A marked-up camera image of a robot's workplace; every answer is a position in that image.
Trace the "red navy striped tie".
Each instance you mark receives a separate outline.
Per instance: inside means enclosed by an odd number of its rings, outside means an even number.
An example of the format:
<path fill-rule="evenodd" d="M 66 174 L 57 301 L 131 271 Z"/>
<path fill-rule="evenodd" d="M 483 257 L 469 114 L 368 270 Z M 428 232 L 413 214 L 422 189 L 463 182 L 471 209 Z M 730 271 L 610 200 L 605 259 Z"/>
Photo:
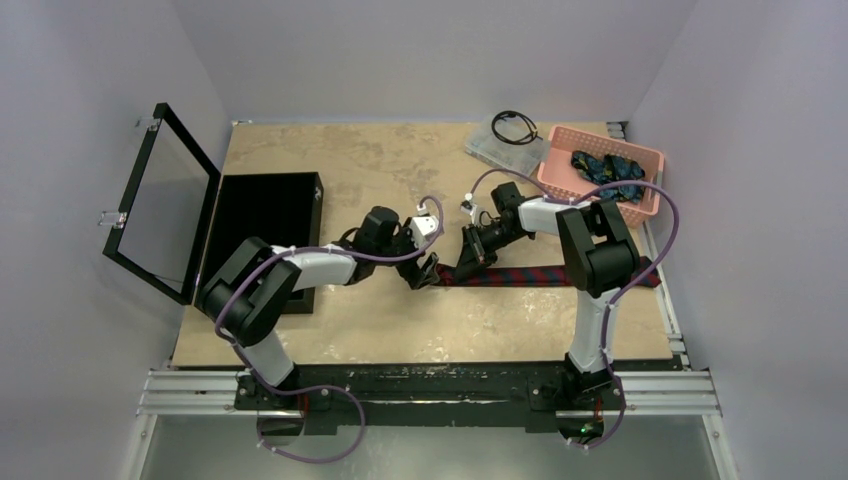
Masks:
<path fill-rule="evenodd" d="M 452 274 L 456 266 L 439 263 L 440 282 L 437 287 L 504 287 L 544 288 L 574 287 L 567 266 L 562 264 L 541 266 L 495 267 L 491 263 L 477 265 L 476 274 L 466 283 L 455 285 Z"/>

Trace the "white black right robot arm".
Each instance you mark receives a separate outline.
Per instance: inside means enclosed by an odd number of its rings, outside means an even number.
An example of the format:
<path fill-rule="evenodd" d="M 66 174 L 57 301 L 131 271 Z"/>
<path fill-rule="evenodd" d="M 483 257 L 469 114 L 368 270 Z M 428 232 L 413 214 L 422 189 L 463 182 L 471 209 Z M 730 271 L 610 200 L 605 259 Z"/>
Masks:
<path fill-rule="evenodd" d="M 452 278 L 456 283 L 476 280 L 498 260 L 499 249 L 538 233 L 557 236 L 564 274 L 578 290 L 561 392 L 569 404 L 584 407 L 612 381 L 614 308 L 640 267 L 638 249 L 612 200 L 554 203 L 522 195 L 513 182 L 497 186 L 491 197 L 498 215 L 462 229 Z"/>

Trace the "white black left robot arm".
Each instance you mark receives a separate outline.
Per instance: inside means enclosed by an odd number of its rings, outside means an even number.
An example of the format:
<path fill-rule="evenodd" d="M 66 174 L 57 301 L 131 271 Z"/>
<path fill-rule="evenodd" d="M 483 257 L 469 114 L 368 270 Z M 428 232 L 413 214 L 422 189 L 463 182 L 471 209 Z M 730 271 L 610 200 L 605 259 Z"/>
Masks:
<path fill-rule="evenodd" d="M 359 226 L 325 246 L 282 247 L 250 237 L 200 289 L 196 306 L 252 370 L 260 397 L 284 409 L 297 399 L 298 368 L 275 328 L 292 297 L 320 286 L 358 284 L 379 266 L 395 268 L 411 289 L 429 286 L 438 279 L 438 257 L 427 250 L 442 232 L 440 216 L 424 205 L 406 220 L 376 206 Z"/>

